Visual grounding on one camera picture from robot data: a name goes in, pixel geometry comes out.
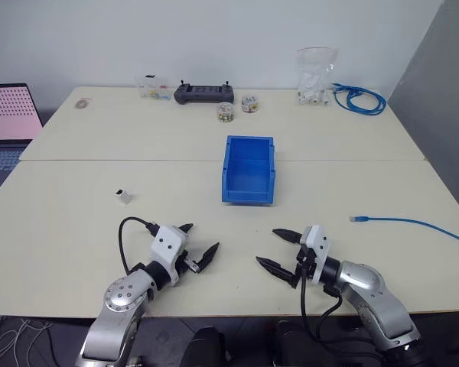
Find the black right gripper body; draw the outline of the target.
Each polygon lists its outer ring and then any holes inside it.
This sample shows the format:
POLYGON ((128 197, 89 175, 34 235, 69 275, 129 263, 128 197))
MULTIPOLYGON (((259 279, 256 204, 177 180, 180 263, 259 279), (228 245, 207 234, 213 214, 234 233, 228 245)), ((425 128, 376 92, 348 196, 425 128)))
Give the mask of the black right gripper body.
POLYGON ((316 270, 316 253, 312 248, 307 247, 306 245, 301 245, 301 249, 296 256, 297 265, 295 269, 295 286, 298 282, 305 278, 313 279, 314 272, 316 270))

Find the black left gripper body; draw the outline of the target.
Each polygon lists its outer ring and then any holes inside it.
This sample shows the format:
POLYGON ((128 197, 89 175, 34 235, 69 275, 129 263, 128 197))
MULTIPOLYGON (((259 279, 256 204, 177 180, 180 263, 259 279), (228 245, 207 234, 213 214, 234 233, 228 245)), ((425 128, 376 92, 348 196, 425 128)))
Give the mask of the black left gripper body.
POLYGON ((175 262, 175 270, 179 276, 183 275, 187 271, 192 271, 193 273, 198 274, 200 272, 200 266, 188 255, 187 250, 183 250, 175 262))

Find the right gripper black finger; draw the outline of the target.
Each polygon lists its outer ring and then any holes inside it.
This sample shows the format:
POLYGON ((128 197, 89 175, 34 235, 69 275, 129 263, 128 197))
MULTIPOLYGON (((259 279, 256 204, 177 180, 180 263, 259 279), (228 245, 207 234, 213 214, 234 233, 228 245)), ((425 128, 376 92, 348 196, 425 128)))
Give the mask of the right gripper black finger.
POLYGON ((301 242, 302 234, 299 232, 290 229, 273 229, 272 232, 286 242, 292 244, 299 244, 301 242))
POLYGON ((297 286, 297 275, 291 271, 284 269, 279 263, 256 256, 256 261, 271 275, 289 284, 292 288, 297 286))

